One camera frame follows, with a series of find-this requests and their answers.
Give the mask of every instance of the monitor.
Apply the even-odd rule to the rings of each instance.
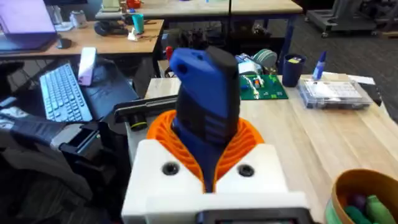
[[[43,0],[0,0],[0,25],[5,34],[55,33]]]
[[[44,0],[47,6],[64,6],[68,4],[87,4],[87,0]]]

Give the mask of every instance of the keyboard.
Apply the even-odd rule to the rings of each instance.
[[[40,77],[46,118],[52,121],[93,119],[70,64]]]

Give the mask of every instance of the bowl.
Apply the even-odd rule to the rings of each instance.
[[[376,195],[398,220],[398,181],[374,170],[353,169],[342,173],[333,185],[325,210],[327,224],[355,224],[343,210],[354,194]]]

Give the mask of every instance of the wooden table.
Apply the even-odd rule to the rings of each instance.
[[[136,9],[145,18],[227,16],[228,0],[149,0]],[[240,14],[299,14],[303,9],[291,0],[232,0],[232,15]],[[120,18],[121,12],[99,12],[96,19]]]
[[[153,59],[153,66],[156,72],[159,71],[156,56],[159,54],[160,40],[163,33],[164,20],[150,20],[144,26],[143,38],[137,42],[127,39],[125,35],[108,35],[106,37],[98,35],[94,31],[94,23],[88,22],[88,27],[84,29],[72,29],[71,31],[60,32],[63,38],[72,40],[72,46],[68,49],[56,48],[54,42],[46,51],[31,52],[21,54],[0,54],[0,60],[15,59],[36,59],[36,58],[59,58],[80,55],[83,47],[96,47],[98,55],[117,55],[119,56],[149,56]]]
[[[146,98],[177,94],[179,86],[177,78],[152,79]],[[359,111],[310,110],[295,88],[285,90],[288,100],[242,101],[240,117],[275,146],[289,189],[305,192],[316,221],[323,223],[333,181],[344,170],[368,168],[398,179],[398,126],[376,104]]]
[[[228,18],[228,0],[148,0],[142,4],[137,13],[146,19],[166,19],[168,22],[226,20]],[[285,42],[279,58],[289,52],[294,31],[294,21],[303,9],[291,0],[232,0],[232,19],[287,19]],[[97,20],[120,19],[121,12],[99,12]]]

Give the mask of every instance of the plastic box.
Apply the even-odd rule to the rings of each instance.
[[[359,110],[373,102],[356,81],[300,79],[297,88],[307,108]]]

